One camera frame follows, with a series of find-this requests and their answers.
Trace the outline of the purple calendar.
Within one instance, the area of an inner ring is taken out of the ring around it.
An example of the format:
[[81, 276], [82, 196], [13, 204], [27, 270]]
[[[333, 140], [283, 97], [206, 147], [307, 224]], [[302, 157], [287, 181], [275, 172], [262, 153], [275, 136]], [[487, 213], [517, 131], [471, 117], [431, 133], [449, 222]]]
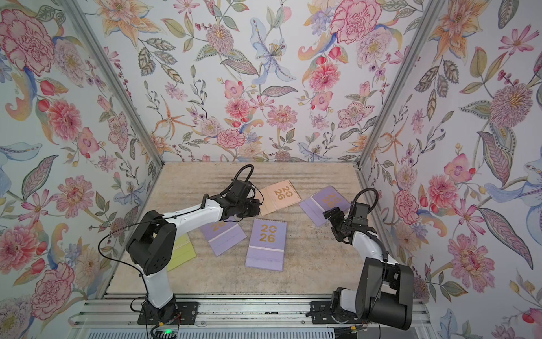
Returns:
[[246, 233], [233, 219], [208, 223], [202, 226], [200, 231], [216, 257], [221, 256], [246, 238]]
[[246, 266], [270, 271], [283, 271], [287, 223], [257, 218], [253, 222], [246, 255]]
[[326, 186], [318, 193], [302, 201], [299, 206], [311, 219], [316, 227], [321, 227], [327, 223], [323, 213], [338, 207], [342, 212], [346, 212], [350, 207], [350, 202], [341, 195], [333, 186]]

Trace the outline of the peach pink calendar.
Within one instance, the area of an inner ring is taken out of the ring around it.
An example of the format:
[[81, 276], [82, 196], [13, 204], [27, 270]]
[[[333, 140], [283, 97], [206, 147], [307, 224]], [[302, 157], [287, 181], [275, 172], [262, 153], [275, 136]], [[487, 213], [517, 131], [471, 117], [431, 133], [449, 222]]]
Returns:
[[278, 210], [296, 205], [302, 202], [302, 198], [290, 180], [272, 184], [258, 192], [261, 198], [261, 215], [266, 216]]

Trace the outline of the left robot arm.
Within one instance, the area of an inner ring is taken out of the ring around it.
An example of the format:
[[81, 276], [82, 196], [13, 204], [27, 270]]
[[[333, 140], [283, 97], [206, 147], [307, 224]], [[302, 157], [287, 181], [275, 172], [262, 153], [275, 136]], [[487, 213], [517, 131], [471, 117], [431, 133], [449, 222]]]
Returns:
[[256, 217], [261, 205], [250, 181], [234, 179], [219, 194], [206, 194], [199, 205], [164, 214], [151, 210], [143, 216], [126, 250], [144, 281], [143, 312], [148, 321], [168, 323], [182, 313], [167, 275], [175, 241], [207, 224]]

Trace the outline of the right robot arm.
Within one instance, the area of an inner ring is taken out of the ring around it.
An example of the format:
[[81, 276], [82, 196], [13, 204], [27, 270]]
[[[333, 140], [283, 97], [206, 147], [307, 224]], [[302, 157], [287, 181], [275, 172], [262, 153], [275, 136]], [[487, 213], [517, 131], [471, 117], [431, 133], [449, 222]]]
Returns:
[[357, 289], [337, 288], [330, 302], [310, 304], [306, 316], [314, 324], [376, 323], [404, 331], [412, 325], [414, 272], [386, 250], [368, 224], [370, 210], [365, 203], [353, 203], [348, 214], [338, 207], [323, 213], [336, 240], [354, 247], [364, 266]]

